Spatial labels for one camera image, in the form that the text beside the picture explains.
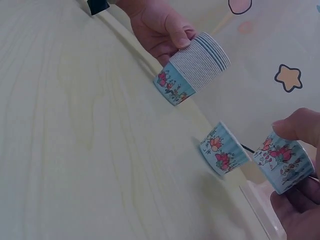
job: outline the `blue paper cup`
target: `blue paper cup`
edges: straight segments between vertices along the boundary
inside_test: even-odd
[[[159,92],[174,106],[196,92],[170,62],[154,79],[154,84]]]
[[[283,139],[274,132],[253,154],[253,160],[278,194],[283,194],[315,172],[299,142]]]
[[[171,104],[177,105],[200,92],[229,66],[223,49],[202,32],[189,47],[170,58],[153,82]]]
[[[222,122],[218,123],[199,147],[208,164],[220,176],[250,161],[244,148]]]

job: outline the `pink flower print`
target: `pink flower print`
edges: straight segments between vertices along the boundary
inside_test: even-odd
[[[157,82],[161,87],[166,86],[167,76],[166,76],[166,73],[164,71],[162,71],[162,72],[160,72],[158,74],[158,81]]]
[[[228,153],[217,153],[215,158],[217,159],[217,165],[221,170],[225,171],[229,168],[230,157],[228,156]]]
[[[270,145],[272,144],[272,138],[267,138],[263,144],[262,144],[262,148],[261,151],[267,151],[270,149]]]
[[[277,162],[283,162],[285,164],[288,163],[293,155],[295,155],[295,153],[292,152],[288,144],[283,147],[278,146],[274,151],[270,152],[270,156],[275,158]]]
[[[222,147],[221,138],[218,136],[215,138],[212,138],[210,140],[210,146],[212,151],[217,152]]]

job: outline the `wooden table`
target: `wooden table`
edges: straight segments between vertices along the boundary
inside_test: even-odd
[[[268,239],[242,172],[220,179],[198,151],[198,107],[171,106],[103,16],[0,0],[1,239]]]

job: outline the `star pattern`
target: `star pattern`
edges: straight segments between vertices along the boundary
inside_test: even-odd
[[[291,93],[294,89],[302,89],[301,71],[298,68],[290,68],[287,65],[281,64],[279,71],[274,77],[277,83],[281,83],[283,89],[287,93]]]

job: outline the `cup rim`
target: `cup rim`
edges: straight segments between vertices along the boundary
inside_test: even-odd
[[[229,128],[227,128],[227,126],[224,124],[223,121],[219,121],[218,124],[221,124],[223,126],[223,128],[228,132],[228,134],[230,135],[230,137],[232,138],[232,140],[238,145],[238,147],[240,147],[242,153],[244,153],[244,155],[248,158],[248,160],[250,162],[252,162],[253,160],[251,159],[251,157],[249,156],[249,154],[246,152],[246,150],[241,146],[241,143],[237,140],[237,138],[235,137],[235,135],[229,130]]]

